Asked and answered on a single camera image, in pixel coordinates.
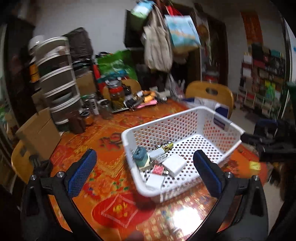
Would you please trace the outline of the wooden chair right back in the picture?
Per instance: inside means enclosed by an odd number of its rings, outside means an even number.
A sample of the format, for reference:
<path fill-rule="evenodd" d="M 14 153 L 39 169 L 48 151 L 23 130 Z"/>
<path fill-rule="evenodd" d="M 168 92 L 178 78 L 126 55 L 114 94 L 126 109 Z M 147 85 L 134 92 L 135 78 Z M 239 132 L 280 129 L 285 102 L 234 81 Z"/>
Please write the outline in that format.
<path fill-rule="evenodd" d="M 205 98 L 218 102 L 229 107 L 227 118 L 231 117 L 234 106 L 234 97 L 231 90 L 222 84 L 210 83 L 206 81 L 193 81 L 185 90 L 186 98 Z"/>

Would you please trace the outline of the brown cardboard box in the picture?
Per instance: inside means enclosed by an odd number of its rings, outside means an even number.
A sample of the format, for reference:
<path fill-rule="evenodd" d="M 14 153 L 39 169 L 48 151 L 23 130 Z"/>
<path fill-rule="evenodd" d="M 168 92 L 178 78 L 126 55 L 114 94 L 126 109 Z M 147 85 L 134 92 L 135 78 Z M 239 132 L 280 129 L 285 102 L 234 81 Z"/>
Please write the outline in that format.
<path fill-rule="evenodd" d="M 52 120 L 50 109 L 45 108 L 34 114 L 16 132 L 32 155 L 48 160 L 61 136 Z"/>

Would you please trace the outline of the orange sauce jar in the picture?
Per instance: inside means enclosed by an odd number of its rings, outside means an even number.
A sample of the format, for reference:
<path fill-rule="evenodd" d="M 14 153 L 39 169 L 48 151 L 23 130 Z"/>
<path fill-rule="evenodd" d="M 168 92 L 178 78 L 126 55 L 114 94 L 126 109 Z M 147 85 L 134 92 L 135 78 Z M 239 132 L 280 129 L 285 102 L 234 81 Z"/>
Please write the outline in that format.
<path fill-rule="evenodd" d="M 91 126 L 94 122 L 92 113 L 89 110 L 84 110 L 80 114 L 81 118 L 84 120 L 86 126 Z"/>

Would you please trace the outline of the blue picture hanging bag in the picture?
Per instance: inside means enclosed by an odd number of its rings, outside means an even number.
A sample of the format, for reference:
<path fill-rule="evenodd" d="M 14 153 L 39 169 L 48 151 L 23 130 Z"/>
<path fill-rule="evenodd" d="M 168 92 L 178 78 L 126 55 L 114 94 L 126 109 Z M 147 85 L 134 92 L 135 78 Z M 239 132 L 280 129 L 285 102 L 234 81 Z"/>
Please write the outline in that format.
<path fill-rule="evenodd" d="M 201 46 L 200 38 L 190 16 L 165 15 L 175 54 L 185 54 Z"/>

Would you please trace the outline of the white perforated plastic basket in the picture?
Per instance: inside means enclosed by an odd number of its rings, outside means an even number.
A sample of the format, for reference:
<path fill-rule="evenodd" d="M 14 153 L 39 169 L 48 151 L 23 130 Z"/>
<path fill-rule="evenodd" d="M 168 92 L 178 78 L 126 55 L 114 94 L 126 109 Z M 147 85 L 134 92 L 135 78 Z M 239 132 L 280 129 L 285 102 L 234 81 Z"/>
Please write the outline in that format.
<path fill-rule="evenodd" d="M 121 140 L 137 192 L 154 202 L 164 202 L 202 181 L 193 164 L 195 151 L 202 150 L 212 162 L 222 167 L 241 144 L 240 136 L 244 132 L 244 129 L 219 113 L 205 106 L 198 106 L 129 128 L 122 132 Z M 145 183 L 151 169 L 140 171 L 132 154 L 137 146 L 144 147 L 149 153 L 157 145 L 169 141 L 173 142 L 174 147 L 167 156 L 177 154 L 187 164 L 176 177 L 168 175 L 164 189 L 148 190 Z"/>

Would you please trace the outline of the colourful shelf rack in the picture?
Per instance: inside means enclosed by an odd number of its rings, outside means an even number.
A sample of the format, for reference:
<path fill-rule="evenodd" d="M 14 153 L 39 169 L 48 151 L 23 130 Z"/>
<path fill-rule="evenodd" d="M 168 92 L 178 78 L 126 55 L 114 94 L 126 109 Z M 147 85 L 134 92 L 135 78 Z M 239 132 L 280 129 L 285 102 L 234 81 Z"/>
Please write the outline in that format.
<path fill-rule="evenodd" d="M 265 118 L 277 119 L 285 86 L 285 58 L 276 50 L 252 43 L 241 62 L 236 100 Z"/>

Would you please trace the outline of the red patterned keychain tag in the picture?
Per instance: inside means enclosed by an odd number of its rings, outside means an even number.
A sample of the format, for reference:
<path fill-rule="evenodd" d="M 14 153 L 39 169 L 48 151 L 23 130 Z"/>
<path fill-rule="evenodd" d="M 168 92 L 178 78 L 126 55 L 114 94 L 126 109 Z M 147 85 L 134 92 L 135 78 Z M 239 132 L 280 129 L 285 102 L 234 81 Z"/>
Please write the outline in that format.
<path fill-rule="evenodd" d="M 166 187 L 167 177 L 169 175 L 168 170 L 163 165 L 154 165 L 149 172 L 149 176 L 146 180 L 146 188 L 148 190 L 162 190 Z"/>

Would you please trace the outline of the teal power adapter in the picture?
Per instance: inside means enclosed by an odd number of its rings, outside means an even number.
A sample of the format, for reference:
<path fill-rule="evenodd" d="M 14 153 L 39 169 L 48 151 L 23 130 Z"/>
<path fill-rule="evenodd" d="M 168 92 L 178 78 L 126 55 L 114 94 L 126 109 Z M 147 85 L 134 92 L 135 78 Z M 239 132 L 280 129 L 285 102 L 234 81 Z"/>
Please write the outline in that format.
<path fill-rule="evenodd" d="M 150 157 L 144 147 L 137 146 L 136 150 L 132 154 L 133 160 L 142 172 L 145 172 L 152 168 Z"/>

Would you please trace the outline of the grey plastic drawer tower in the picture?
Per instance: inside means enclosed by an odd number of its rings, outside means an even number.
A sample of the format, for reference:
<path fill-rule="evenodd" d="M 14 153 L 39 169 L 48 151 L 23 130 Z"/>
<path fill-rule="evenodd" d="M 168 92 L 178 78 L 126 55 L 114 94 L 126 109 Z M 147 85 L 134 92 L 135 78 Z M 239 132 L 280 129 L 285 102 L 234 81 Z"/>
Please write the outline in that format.
<path fill-rule="evenodd" d="M 69 121 L 68 116 L 80 111 L 83 101 L 76 82 L 68 38 L 54 37 L 34 49 L 39 73 L 39 86 L 55 124 Z"/>

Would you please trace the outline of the large white square box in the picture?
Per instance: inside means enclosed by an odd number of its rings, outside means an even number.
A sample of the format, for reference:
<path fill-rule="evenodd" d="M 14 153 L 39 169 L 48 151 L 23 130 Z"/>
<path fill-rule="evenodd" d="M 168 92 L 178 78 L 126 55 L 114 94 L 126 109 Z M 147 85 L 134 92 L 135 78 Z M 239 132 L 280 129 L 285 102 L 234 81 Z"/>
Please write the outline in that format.
<path fill-rule="evenodd" d="M 172 177 L 176 177 L 185 168 L 186 164 L 187 161 L 177 154 L 172 154 L 162 162 L 162 165 Z"/>

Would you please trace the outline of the red orange floral tablecloth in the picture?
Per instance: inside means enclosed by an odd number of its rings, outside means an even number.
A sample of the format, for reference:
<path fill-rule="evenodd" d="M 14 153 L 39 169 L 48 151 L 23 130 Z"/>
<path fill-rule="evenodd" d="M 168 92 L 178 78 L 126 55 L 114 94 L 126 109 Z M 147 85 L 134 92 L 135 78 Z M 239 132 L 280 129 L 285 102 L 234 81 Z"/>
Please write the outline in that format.
<path fill-rule="evenodd" d="M 52 172 L 66 171 L 95 150 L 97 163 L 73 200 L 104 240 L 124 240 L 136 230 L 145 240 L 186 240 L 216 203 L 194 167 L 196 150 L 236 177 L 258 175 L 266 182 L 267 165 L 241 144 L 242 132 L 212 110 L 170 100 L 110 120 L 96 117 L 81 134 L 64 133 L 50 158 Z M 151 170 L 140 171 L 132 154 L 139 146 L 151 152 L 167 142 L 173 143 L 168 155 L 180 156 L 186 166 L 153 186 Z"/>

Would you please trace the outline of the beige hanging tote bag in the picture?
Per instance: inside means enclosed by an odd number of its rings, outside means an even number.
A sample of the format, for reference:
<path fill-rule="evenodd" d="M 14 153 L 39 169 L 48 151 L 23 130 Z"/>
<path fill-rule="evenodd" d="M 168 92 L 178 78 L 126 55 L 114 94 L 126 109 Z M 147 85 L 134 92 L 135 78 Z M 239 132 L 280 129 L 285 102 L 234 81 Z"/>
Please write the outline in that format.
<path fill-rule="evenodd" d="M 157 6 L 152 7 L 149 22 L 144 26 L 144 62 L 149 69 L 166 73 L 173 64 L 170 34 Z"/>

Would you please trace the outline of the small white square box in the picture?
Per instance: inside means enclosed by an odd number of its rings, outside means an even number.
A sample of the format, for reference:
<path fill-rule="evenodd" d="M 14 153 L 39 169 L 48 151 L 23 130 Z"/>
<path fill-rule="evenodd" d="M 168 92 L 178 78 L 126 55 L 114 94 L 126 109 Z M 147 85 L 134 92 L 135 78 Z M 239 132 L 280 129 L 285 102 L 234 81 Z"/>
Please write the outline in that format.
<path fill-rule="evenodd" d="M 148 153 L 149 160 L 151 163 L 160 164 L 167 158 L 166 152 L 163 148 L 155 149 Z"/>

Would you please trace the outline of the glass jar with pickles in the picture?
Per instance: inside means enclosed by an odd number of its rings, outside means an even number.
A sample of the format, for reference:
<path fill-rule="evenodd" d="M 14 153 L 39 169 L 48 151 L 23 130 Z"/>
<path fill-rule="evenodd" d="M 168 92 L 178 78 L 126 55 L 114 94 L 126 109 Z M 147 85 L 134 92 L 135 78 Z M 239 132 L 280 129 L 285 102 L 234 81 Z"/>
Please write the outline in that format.
<path fill-rule="evenodd" d="M 111 80 L 108 84 L 108 92 L 114 110 L 124 108 L 125 92 L 119 80 Z"/>

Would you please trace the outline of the yellow toy car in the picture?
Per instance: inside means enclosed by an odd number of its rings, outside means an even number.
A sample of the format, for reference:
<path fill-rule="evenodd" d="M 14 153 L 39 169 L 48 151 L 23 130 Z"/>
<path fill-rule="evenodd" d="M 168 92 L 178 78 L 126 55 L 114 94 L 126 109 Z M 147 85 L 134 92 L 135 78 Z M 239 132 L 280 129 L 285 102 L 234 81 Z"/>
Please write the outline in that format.
<path fill-rule="evenodd" d="M 173 147 L 174 147 L 174 144 L 171 141 L 169 141 L 167 143 L 164 143 L 162 145 L 157 145 L 157 149 L 161 148 L 161 149 L 164 150 L 165 153 L 167 153 L 168 151 L 170 151 Z"/>

